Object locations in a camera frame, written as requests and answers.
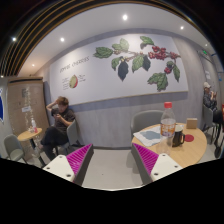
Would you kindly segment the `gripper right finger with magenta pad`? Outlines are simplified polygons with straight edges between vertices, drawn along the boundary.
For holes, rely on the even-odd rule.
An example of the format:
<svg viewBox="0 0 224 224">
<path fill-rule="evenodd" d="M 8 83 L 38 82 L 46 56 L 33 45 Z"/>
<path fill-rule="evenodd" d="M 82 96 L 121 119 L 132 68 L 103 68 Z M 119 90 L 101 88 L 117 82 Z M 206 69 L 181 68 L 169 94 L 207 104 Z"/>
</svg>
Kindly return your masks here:
<svg viewBox="0 0 224 224">
<path fill-rule="evenodd" d="M 144 185 L 182 169 L 182 167 L 166 153 L 157 154 L 136 143 L 132 144 L 131 153 L 135 159 Z"/>
</svg>

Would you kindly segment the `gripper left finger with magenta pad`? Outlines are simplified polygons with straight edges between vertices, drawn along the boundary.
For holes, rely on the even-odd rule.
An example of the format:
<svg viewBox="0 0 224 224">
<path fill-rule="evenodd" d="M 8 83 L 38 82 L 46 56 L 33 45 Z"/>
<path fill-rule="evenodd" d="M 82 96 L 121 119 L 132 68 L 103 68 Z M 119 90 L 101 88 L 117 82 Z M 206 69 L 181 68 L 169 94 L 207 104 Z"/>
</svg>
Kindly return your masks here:
<svg viewBox="0 0 224 224">
<path fill-rule="evenodd" d="M 58 155 L 44 170 L 81 186 L 93 154 L 93 145 L 89 144 L 67 156 Z"/>
</svg>

